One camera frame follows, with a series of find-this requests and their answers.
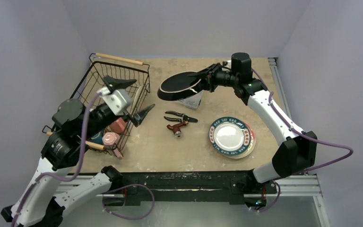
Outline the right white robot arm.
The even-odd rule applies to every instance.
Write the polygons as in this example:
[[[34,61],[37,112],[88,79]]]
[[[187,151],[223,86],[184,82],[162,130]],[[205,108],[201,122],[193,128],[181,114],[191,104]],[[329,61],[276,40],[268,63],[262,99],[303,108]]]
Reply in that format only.
[[[142,124],[131,132],[122,160],[112,159],[120,172],[187,172],[232,171],[259,168],[259,174],[248,177],[247,188],[259,192],[264,179],[274,179],[276,173],[271,159],[287,137],[296,137],[301,128],[291,121],[270,98],[268,91],[260,91],[244,104],[230,87],[219,86],[205,92],[197,110],[177,102],[162,101],[157,96],[159,85],[170,76],[187,71],[198,71],[217,59],[155,59],[150,69],[151,93],[144,103],[154,104]],[[166,128],[164,113],[173,110],[198,119],[182,127],[180,138]],[[243,158],[226,157],[209,140],[210,125],[218,118],[234,117],[247,123],[253,130],[256,143]]]

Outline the pink ceramic mug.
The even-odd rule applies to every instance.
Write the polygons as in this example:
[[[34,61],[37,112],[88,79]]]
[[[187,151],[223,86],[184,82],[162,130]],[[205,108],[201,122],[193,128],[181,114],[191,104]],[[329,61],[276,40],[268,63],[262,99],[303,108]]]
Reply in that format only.
[[[122,118],[118,118],[116,121],[109,125],[109,129],[117,134],[122,134],[127,126],[127,122]]]

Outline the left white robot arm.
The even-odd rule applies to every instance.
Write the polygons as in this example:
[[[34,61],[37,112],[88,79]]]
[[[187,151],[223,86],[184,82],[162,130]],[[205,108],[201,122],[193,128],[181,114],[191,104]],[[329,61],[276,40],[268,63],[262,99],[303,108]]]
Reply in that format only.
[[[112,166],[104,167],[87,183],[57,194],[62,182],[74,169],[76,178],[83,164],[86,141],[124,114],[113,112],[107,104],[92,109],[76,99],[61,103],[53,116],[58,130],[45,143],[37,169],[20,199],[4,207],[1,216],[13,227],[57,227],[75,208],[102,193],[117,193],[137,188],[137,183],[124,181]]]

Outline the small cream saucer plate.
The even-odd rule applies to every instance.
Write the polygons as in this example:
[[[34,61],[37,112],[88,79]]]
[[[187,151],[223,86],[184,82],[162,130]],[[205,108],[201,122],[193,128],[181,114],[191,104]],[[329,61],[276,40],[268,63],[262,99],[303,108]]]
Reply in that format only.
[[[135,93],[135,95],[134,95],[134,101],[133,101],[133,106],[132,106],[132,110],[133,110],[133,111],[137,110],[138,105],[139,105],[139,103],[140,103],[140,100],[141,100],[141,98],[143,97],[143,92],[144,92],[144,90],[145,90],[145,86],[140,86],[140,87],[137,89],[137,91],[136,91],[136,93]]]

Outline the pink faceted ceramic cup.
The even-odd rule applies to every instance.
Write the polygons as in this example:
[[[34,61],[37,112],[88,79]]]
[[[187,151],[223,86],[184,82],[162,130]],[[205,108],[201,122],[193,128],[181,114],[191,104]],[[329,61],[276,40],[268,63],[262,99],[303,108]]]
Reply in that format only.
[[[106,150],[115,150],[120,140],[120,135],[115,132],[106,132],[102,137],[103,146]]]

